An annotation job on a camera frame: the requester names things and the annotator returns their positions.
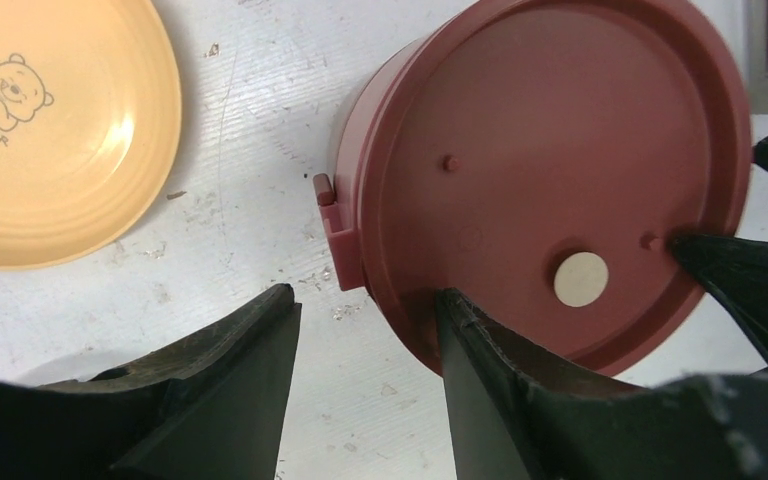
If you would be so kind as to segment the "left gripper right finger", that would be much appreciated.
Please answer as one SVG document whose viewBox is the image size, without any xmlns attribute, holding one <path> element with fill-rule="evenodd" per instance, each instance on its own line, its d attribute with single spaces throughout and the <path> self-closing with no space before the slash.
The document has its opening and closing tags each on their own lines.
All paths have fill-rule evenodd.
<svg viewBox="0 0 768 480">
<path fill-rule="evenodd" d="M 580 367 L 455 289 L 435 296 L 461 479 L 768 479 L 768 373 L 645 388 Z"/>
</svg>

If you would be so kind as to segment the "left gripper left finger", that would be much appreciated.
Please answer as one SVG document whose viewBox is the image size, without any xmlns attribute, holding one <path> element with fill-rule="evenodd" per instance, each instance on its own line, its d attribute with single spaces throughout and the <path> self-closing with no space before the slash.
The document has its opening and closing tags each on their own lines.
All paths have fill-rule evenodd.
<svg viewBox="0 0 768 480">
<path fill-rule="evenodd" d="M 86 381 L 0 381 L 0 479 L 271 479 L 301 305 L 277 284 Z"/>
</svg>

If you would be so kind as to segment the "red round lid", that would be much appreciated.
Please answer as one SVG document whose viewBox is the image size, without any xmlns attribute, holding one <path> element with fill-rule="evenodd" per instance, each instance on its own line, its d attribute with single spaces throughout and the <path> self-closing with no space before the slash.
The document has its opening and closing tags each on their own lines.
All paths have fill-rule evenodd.
<svg viewBox="0 0 768 480">
<path fill-rule="evenodd" d="M 480 1 L 388 85 L 354 215 L 368 290 L 439 371 L 434 292 L 620 373 L 702 297 L 668 253 L 733 234 L 752 164 L 740 73 L 688 1 Z"/>
</svg>

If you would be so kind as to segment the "orange plastic plate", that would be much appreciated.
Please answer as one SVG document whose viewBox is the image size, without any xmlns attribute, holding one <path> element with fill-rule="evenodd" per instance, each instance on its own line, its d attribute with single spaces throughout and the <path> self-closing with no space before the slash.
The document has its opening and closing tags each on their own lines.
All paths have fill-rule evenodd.
<svg viewBox="0 0 768 480">
<path fill-rule="evenodd" d="M 182 130 L 150 1 L 0 1 L 0 269 L 55 265 L 135 225 Z"/>
</svg>

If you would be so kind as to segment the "red steel bowl with handles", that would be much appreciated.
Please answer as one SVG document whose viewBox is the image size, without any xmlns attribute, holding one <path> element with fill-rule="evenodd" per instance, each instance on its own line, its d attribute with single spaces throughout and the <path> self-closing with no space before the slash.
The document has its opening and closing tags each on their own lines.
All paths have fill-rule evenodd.
<svg viewBox="0 0 768 480">
<path fill-rule="evenodd" d="M 385 109 L 430 38 L 420 38 L 390 57 L 358 84 L 341 104 L 329 143 L 329 171 L 313 177 L 317 205 L 340 288 L 365 287 L 374 294 L 365 265 L 358 212 L 368 162 L 367 144 L 375 140 L 379 111 Z"/>
</svg>

